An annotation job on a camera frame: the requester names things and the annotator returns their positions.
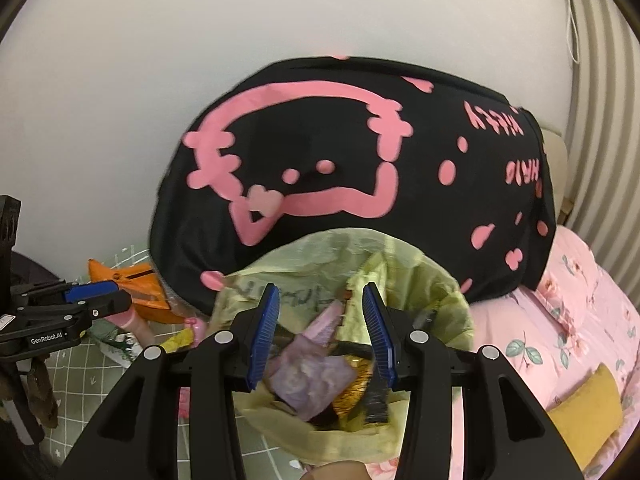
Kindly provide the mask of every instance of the beige headboard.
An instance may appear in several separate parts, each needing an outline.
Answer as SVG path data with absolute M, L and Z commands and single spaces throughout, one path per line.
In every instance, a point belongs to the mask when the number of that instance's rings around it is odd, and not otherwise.
M 557 217 L 560 214 L 562 197 L 566 187 L 568 155 L 564 140 L 558 134 L 543 129 L 542 136 L 545 141 L 546 160 L 549 163 L 551 183 L 554 186 L 554 206 Z

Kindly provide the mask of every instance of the silver screw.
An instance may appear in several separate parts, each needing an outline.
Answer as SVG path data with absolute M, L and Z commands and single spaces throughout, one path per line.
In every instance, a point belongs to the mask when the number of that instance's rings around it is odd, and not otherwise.
M 482 355 L 487 359 L 491 359 L 491 361 L 493 361 L 500 357 L 500 351 L 495 346 L 487 345 L 482 348 Z
M 150 346 L 144 351 L 143 356 L 145 357 L 145 359 L 149 359 L 150 361 L 152 361 L 153 359 L 158 359 L 161 354 L 162 350 L 159 346 Z
M 218 332 L 215 336 L 214 339 L 216 340 L 216 343 L 220 343 L 221 345 L 225 345 L 227 343 L 231 343 L 234 339 L 234 334 L 233 332 L 229 332 L 229 330 L 221 330 L 220 332 Z
M 427 334 L 424 330 L 414 330 L 409 334 L 411 341 L 414 343 L 426 343 L 429 340 L 429 334 Z

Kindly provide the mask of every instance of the pink cat face drawing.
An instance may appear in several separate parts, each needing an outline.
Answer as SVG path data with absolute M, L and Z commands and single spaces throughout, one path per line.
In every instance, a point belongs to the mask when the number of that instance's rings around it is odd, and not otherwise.
M 243 194 L 243 185 L 234 175 L 242 164 L 240 156 L 220 153 L 236 142 L 234 134 L 226 128 L 249 113 L 305 97 L 346 98 L 367 105 L 373 114 L 367 120 L 367 127 L 378 134 L 376 152 L 381 159 L 372 194 L 336 186 L 284 195 L 261 184 L 253 184 Z M 283 215 L 310 217 L 345 211 L 361 218 L 384 216 L 393 207 L 398 192 L 398 171 L 393 163 L 400 154 L 402 138 L 413 134 L 411 124 L 398 114 L 401 109 L 392 99 L 332 81 L 270 83 L 252 88 L 224 101 L 206 115 L 197 131 L 184 135 L 182 142 L 194 151 L 198 166 L 188 175 L 187 184 L 192 189 L 209 186 L 220 198 L 230 202 L 229 214 L 240 241 L 246 246 L 259 243 Z M 329 174 L 334 169 L 330 160 L 320 160 L 316 165 L 319 173 Z M 299 176 L 297 170 L 286 168 L 282 181 L 293 184 Z M 252 212 L 259 212 L 262 217 L 254 221 Z

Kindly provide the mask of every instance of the yellow pillow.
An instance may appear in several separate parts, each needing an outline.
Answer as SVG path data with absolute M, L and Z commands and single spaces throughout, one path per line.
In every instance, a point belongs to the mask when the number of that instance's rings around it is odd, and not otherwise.
M 571 397 L 548 414 L 583 470 L 611 433 L 622 425 L 616 380 L 601 364 Z

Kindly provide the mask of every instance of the orange bag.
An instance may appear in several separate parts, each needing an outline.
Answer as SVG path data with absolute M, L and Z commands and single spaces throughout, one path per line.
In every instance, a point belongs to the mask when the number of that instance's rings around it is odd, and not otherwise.
M 127 291 L 141 318 L 158 323 L 182 323 L 164 298 L 156 273 L 149 264 L 137 264 L 122 269 L 111 269 L 97 260 L 89 260 L 89 278 L 92 282 L 113 280 L 121 290 Z

